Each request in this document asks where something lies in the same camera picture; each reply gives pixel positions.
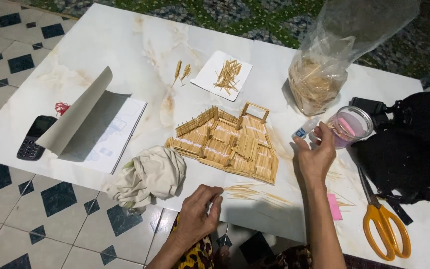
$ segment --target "patterned rug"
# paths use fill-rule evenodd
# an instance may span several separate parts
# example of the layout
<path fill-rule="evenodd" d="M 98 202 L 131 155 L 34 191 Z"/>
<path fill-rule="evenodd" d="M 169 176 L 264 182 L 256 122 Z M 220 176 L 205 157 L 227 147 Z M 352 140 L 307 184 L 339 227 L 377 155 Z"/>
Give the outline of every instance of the patterned rug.
<path fill-rule="evenodd" d="M 93 3 L 298 48 L 323 0 L 15 0 L 81 17 Z M 357 64 L 420 79 L 430 87 L 430 0 L 420 15 Z"/>

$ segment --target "glue bottle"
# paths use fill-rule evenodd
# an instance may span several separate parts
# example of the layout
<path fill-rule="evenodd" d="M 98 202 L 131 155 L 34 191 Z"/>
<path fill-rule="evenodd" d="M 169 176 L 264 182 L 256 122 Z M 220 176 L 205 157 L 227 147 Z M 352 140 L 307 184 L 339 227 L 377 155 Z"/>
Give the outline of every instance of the glue bottle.
<path fill-rule="evenodd" d="M 296 130 L 296 132 L 294 132 L 291 135 L 291 138 L 293 139 L 296 136 L 304 138 L 307 133 L 313 131 L 314 127 L 316 127 L 319 120 L 320 120 L 320 118 L 318 116 L 315 116 L 313 119 L 308 120 L 298 130 Z"/>

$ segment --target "toothpick house model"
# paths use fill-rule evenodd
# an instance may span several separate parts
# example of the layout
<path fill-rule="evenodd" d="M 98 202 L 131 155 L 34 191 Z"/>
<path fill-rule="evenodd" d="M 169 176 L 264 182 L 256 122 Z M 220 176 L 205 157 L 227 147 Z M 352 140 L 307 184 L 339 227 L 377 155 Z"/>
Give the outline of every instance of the toothpick house model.
<path fill-rule="evenodd" d="M 263 118 L 247 113 L 248 106 L 265 111 Z M 265 123 L 269 110 L 247 102 L 240 116 L 211 107 L 175 129 L 166 147 L 199 162 L 274 185 L 278 158 Z"/>

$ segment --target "white paper plate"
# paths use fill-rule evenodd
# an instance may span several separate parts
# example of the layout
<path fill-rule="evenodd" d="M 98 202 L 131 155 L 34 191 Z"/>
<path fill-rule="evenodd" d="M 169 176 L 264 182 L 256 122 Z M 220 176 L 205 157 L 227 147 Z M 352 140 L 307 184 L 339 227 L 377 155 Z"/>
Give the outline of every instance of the white paper plate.
<path fill-rule="evenodd" d="M 238 91 L 231 89 L 230 95 L 226 92 L 226 90 L 214 86 L 214 83 L 216 83 L 218 79 L 217 73 L 222 70 L 223 64 L 226 60 L 237 60 L 239 63 L 242 64 L 240 73 L 235 78 L 235 81 L 238 81 L 235 86 Z M 252 67 L 253 65 L 244 63 L 236 59 L 235 57 L 231 57 L 225 52 L 218 50 L 212 54 L 210 59 L 208 59 L 204 67 L 202 67 L 202 70 L 200 70 L 200 72 L 198 73 L 197 77 L 195 79 L 190 80 L 190 82 L 213 94 L 221 96 L 230 101 L 235 101 L 236 97 L 241 92 L 243 84 L 247 80 L 248 74 L 250 73 Z"/>

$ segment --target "white marble table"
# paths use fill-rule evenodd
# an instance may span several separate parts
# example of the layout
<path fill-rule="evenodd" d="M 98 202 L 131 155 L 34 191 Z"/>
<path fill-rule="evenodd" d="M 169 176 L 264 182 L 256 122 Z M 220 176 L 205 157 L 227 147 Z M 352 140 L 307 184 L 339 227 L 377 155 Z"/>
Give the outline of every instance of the white marble table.
<path fill-rule="evenodd" d="M 179 60 L 192 65 L 190 78 L 194 78 L 217 50 L 253 64 L 235 102 L 191 84 L 181 88 L 176 83 L 171 87 Z M 200 111 L 217 105 L 237 114 L 245 101 L 251 101 L 271 109 L 269 134 L 280 161 L 275 186 L 266 185 L 258 190 L 277 194 L 290 200 L 293 206 L 283 213 L 274 212 L 262 201 L 227 199 L 230 195 L 224 194 L 220 219 L 305 242 L 303 201 L 293 172 L 290 135 L 306 117 L 296 109 L 286 83 L 294 53 L 294 49 L 286 47 L 94 4 L 1 109 L 0 163 L 104 191 L 114 176 L 52 158 L 48 152 L 36 162 L 16 159 L 16 152 L 36 116 L 54 115 L 56 102 L 73 103 L 107 65 L 114 74 L 108 90 L 132 93 L 133 98 L 148 103 L 117 170 L 142 149 L 163 145 L 174 135 L 177 123 Z M 351 65 L 348 72 L 338 101 L 322 115 L 323 120 L 353 96 L 391 105 L 422 91 L 420 82 L 408 77 L 358 65 Z M 183 199 L 201 183 L 227 187 L 252 181 L 188 158 L 186 162 L 187 177 L 181 193 L 166 201 L 157 200 L 157 205 L 180 210 Z M 364 236 L 361 223 L 367 202 L 356 167 L 345 150 L 338 151 L 331 171 L 341 176 L 329 176 L 329 192 L 337 193 L 342 202 L 352 205 L 342 207 L 343 221 L 335 222 L 343 252 L 384 262 Z M 388 263 L 409 269 L 430 268 L 430 202 L 403 207 L 414 220 L 408 226 L 412 254 L 409 259 L 396 258 Z"/>

